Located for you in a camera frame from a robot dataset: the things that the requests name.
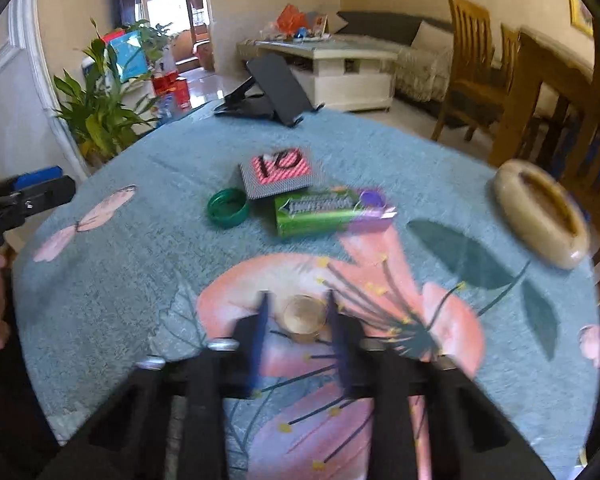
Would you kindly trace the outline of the orange plastic bag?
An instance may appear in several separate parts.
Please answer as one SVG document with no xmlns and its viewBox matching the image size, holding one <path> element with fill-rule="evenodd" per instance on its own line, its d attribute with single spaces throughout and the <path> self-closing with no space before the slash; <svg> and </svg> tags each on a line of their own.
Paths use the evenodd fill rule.
<svg viewBox="0 0 600 480">
<path fill-rule="evenodd" d="M 308 29 L 310 25 L 306 19 L 306 14 L 293 4 L 288 3 L 279 14 L 276 27 L 281 34 L 294 36 L 300 29 Z"/>
</svg>

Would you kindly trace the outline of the pink patterned small box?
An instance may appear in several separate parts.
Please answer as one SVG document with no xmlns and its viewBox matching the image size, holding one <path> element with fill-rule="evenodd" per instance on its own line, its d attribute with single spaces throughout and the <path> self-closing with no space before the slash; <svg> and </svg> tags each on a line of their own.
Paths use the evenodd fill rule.
<svg viewBox="0 0 600 480">
<path fill-rule="evenodd" d="M 242 183 L 250 200 L 260 200 L 314 185 L 316 169 L 303 148 L 248 156 L 239 165 Z"/>
</svg>

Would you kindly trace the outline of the green chewing gum box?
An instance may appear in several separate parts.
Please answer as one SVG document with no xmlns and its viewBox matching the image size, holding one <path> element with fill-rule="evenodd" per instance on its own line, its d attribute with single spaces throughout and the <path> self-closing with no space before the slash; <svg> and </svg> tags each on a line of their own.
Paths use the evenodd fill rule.
<svg viewBox="0 0 600 480">
<path fill-rule="evenodd" d="M 279 195 L 274 207 L 281 237 L 385 231 L 398 214 L 377 188 L 343 186 Z"/>
</svg>

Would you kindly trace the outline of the wooden dining chair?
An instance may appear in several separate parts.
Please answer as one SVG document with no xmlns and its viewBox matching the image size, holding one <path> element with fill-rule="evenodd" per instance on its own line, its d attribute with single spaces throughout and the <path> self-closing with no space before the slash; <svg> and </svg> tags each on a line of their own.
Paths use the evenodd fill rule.
<svg viewBox="0 0 600 480">
<path fill-rule="evenodd" d="M 448 88 L 431 140 L 440 139 L 446 118 L 468 125 L 464 140 L 477 130 L 493 136 L 491 125 L 504 110 L 506 91 L 496 81 L 491 15 L 469 0 L 448 0 L 453 26 L 453 55 Z"/>
<path fill-rule="evenodd" d="M 501 83 L 506 92 L 509 92 L 514 78 L 514 71 L 519 51 L 519 30 L 501 24 L 502 56 L 501 56 Z"/>
</svg>

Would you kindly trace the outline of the blue cardboard box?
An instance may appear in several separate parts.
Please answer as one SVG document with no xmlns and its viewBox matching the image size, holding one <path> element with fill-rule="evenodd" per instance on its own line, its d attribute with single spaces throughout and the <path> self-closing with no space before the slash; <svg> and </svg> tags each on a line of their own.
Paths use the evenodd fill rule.
<svg viewBox="0 0 600 480">
<path fill-rule="evenodd" d="M 137 30 L 114 38 L 110 41 L 110 46 L 116 52 L 116 66 L 122 82 L 148 73 L 148 63 Z"/>
</svg>

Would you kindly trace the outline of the white sofa cushion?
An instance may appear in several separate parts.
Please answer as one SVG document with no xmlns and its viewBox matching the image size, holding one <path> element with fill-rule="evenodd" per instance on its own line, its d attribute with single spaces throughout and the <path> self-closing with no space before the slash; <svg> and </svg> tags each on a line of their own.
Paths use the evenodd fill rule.
<svg viewBox="0 0 600 480">
<path fill-rule="evenodd" d="M 453 49 L 453 35 L 446 30 L 421 21 L 411 47 L 421 51 L 441 53 Z"/>
</svg>

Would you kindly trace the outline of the green bottle cap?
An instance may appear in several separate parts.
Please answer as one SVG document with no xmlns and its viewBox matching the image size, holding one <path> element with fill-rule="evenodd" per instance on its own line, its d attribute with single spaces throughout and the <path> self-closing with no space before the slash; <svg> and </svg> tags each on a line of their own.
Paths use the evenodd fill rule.
<svg viewBox="0 0 600 480">
<path fill-rule="evenodd" d="M 208 200 L 207 214 L 209 220 L 219 228 L 239 226 L 249 216 L 248 196 L 239 188 L 224 188 Z"/>
</svg>

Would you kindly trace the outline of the flower painting gold frame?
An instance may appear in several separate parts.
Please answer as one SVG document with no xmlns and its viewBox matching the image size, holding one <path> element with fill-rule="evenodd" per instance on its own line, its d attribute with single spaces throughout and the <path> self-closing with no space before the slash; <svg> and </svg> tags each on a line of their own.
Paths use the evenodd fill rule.
<svg viewBox="0 0 600 480">
<path fill-rule="evenodd" d="M 582 0 L 569 0 L 570 24 L 588 37 L 594 36 L 593 17 Z"/>
</svg>

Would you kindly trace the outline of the teal floral tablecloth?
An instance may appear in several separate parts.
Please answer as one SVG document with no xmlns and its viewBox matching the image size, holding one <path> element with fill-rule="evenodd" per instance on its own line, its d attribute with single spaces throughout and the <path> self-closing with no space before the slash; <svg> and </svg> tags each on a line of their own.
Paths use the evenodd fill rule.
<svg viewBox="0 0 600 480">
<path fill-rule="evenodd" d="M 280 238 L 269 206 L 214 226 L 210 197 L 240 163 L 304 148 L 321 185 L 378 188 L 396 208 L 375 234 Z M 558 479 L 591 423 L 598 387 L 584 332 L 598 321 L 588 264 L 562 272 L 498 216 L 492 170 L 351 114 L 296 128 L 215 116 L 159 128 L 81 185 L 16 261 L 17 323 L 43 412 L 61 441 L 145 356 L 179 360 L 228 335 L 261 292 L 274 312 L 333 290 L 407 356 L 448 354 Z"/>
</svg>

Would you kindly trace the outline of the dark sofa with cover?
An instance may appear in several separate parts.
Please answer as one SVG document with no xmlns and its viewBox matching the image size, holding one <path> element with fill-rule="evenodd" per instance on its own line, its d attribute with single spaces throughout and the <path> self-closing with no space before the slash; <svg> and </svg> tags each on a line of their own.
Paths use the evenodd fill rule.
<svg viewBox="0 0 600 480">
<path fill-rule="evenodd" d="M 393 53 L 389 64 L 394 88 L 399 96 L 416 103 L 443 101 L 448 88 L 453 49 L 441 53 L 411 47 L 421 21 L 453 35 L 449 22 L 428 16 L 380 11 L 339 11 L 333 17 L 334 33 L 344 40 L 368 44 Z"/>
</svg>

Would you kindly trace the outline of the small tape roll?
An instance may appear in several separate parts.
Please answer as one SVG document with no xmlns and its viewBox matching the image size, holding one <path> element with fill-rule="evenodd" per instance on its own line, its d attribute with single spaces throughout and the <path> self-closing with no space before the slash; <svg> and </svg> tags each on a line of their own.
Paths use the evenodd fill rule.
<svg viewBox="0 0 600 480">
<path fill-rule="evenodd" d="M 312 344 L 326 325 L 327 307 L 323 300 L 292 296 L 279 315 L 278 324 L 298 344 Z"/>
</svg>

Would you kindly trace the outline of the green potted plant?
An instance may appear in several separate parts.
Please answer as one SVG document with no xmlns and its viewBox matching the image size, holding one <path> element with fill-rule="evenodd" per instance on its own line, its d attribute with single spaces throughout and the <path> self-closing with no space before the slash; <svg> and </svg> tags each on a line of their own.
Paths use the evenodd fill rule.
<svg viewBox="0 0 600 480">
<path fill-rule="evenodd" d="M 69 128 L 85 161 L 102 166 L 158 126 L 158 96 L 133 96 L 155 73 L 155 62 L 171 44 L 170 26 L 140 20 L 119 29 L 137 40 L 127 60 L 101 34 L 82 50 L 91 64 L 82 81 L 69 73 L 54 77 L 60 93 L 55 117 Z"/>
</svg>

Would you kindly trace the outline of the beige stone ashtray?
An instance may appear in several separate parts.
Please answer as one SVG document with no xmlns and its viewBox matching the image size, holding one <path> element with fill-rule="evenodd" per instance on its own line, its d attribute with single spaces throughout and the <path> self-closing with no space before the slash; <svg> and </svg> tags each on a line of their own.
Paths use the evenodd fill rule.
<svg viewBox="0 0 600 480">
<path fill-rule="evenodd" d="M 546 171 L 511 159 L 498 168 L 492 192 L 513 232 L 552 266 L 572 270 L 590 251 L 590 232 L 578 205 Z"/>
</svg>

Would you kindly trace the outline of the wooden dining table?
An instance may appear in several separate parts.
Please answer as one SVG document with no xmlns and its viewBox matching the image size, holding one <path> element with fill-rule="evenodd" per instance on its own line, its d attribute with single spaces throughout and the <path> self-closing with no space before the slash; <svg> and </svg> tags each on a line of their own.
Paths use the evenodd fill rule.
<svg viewBox="0 0 600 480">
<path fill-rule="evenodd" d="M 488 157 L 494 168 L 533 153 L 529 139 L 535 119 L 561 125 L 568 110 L 582 113 L 600 92 L 600 24 L 594 25 L 594 63 L 586 64 L 563 44 L 523 27 L 513 80 Z"/>
</svg>

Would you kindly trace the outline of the black tablet stand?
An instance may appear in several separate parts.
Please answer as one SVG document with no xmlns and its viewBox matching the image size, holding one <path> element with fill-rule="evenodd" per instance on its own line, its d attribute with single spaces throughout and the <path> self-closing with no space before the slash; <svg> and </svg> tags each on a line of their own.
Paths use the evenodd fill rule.
<svg viewBox="0 0 600 480">
<path fill-rule="evenodd" d="M 267 119 L 287 128 L 298 126 L 306 113 L 317 113 L 286 61 L 269 53 L 246 62 L 249 78 L 215 107 L 215 116 Z"/>
</svg>

